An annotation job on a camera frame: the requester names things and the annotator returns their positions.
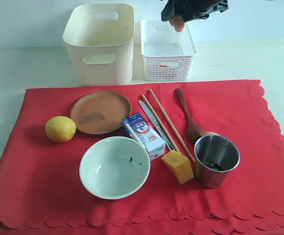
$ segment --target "red tablecloth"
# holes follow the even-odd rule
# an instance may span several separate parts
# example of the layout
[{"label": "red tablecloth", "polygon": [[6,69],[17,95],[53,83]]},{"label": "red tablecloth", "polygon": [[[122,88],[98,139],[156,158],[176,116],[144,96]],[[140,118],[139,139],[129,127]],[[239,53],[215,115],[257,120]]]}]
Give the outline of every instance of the red tablecloth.
[{"label": "red tablecloth", "polygon": [[[284,137],[259,83],[28,89],[0,161],[0,234],[284,235]],[[148,93],[151,88],[185,140],[186,120],[174,94],[178,87],[197,123],[228,137],[240,150],[239,167],[217,189],[204,189],[195,179],[180,186],[157,159],[138,192],[121,200],[103,200],[82,186],[79,162],[93,143],[122,131],[105,136],[77,132],[66,143],[54,143],[44,133],[49,118],[68,116],[77,99],[97,90],[124,94],[133,112],[143,116],[138,100],[146,94],[165,120]],[[193,152],[193,145],[186,143]]]}]

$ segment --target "brown plate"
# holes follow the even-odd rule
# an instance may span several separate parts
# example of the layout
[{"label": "brown plate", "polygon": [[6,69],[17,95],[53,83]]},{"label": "brown plate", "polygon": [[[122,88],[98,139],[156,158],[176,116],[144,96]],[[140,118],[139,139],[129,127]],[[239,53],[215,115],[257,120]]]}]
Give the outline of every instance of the brown plate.
[{"label": "brown plate", "polygon": [[112,91],[98,91],[81,97],[73,105],[70,118],[79,131],[99,135],[119,129],[122,119],[131,113],[131,103],[125,96]]}]

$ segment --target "chopsticks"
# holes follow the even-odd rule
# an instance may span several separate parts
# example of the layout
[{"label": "chopsticks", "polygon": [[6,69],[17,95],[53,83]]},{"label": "chopsticks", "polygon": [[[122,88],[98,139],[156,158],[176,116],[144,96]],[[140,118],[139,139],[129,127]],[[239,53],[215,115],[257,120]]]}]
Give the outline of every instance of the chopsticks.
[{"label": "chopsticks", "polygon": [[[180,136],[179,132],[177,131],[177,129],[175,128],[174,124],[172,123],[172,121],[170,120],[169,116],[167,115],[165,109],[162,107],[160,101],[157,99],[157,96],[155,95],[155,93],[152,91],[152,89],[150,89],[150,93],[153,95],[154,99],[156,100],[161,112],[163,113],[163,115],[165,116],[166,120],[168,121],[168,123],[170,124],[171,128],[173,129],[174,133],[176,134],[177,138],[179,139],[179,141],[181,142],[183,148],[185,149],[186,153],[190,156],[190,158],[192,159],[193,162],[195,162],[195,159],[193,158],[191,152],[189,151],[189,149],[187,148],[185,142],[183,141],[182,137]],[[153,112],[154,115],[156,115],[156,118],[158,117],[157,114],[155,113],[155,111],[153,110],[153,108],[151,109],[151,111]]]},{"label": "chopsticks", "polygon": [[175,144],[174,140],[172,139],[172,137],[170,136],[169,132],[167,131],[165,125],[162,123],[162,121],[160,120],[160,118],[158,117],[157,113],[155,112],[155,110],[153,109],[152,105],[149,103],[149,101],[147,100],[147,98],[142,94],[142,98],[144,100],[144,102],[146,103],[146,105],[148,106],[148,108],[151,110],[151,112],[153,113],[153,115],[155,116],[155,118],[157,119],[161,129],[163,130],[163,132],[165,133],[166,137],[168,138],[168,140],[171,142],[172,146],[175,148],[175,150],[177,152],[180,153],[180,150],[178,149],[177,145]]}]

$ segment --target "white table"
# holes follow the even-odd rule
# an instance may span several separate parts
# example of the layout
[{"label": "white table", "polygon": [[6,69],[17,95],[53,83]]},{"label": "white table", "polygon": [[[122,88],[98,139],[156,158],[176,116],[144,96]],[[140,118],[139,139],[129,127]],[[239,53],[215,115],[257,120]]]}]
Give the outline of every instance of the white table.
[{"label": "white table", "polygon": [[[188,81],[261,79],[264,98],[284,134],[284,39],[197,43]],[[134,49],[131,84],[144,79],[140,46]],[[0,50],[0,157],[17,119],[25,89],[77,87],[65,47]]]}]

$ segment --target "white plastic basket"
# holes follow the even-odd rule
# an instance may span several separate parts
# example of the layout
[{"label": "white plastic basket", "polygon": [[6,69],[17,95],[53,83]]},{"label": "white plastic basket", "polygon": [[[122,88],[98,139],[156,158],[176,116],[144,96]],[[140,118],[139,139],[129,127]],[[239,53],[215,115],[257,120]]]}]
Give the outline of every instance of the white plastic basket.
[{"label": "white plastic basket", "polygon": [[187,25],[176,32],[168,22],[142,20],[141,37],[146,80],[188,79],[196,49]]},{"label": "white plastic basket", "polygon": [[88,3],[76,7],[63,40],[82,86],[125,85],[133,77],[133,7]]}]

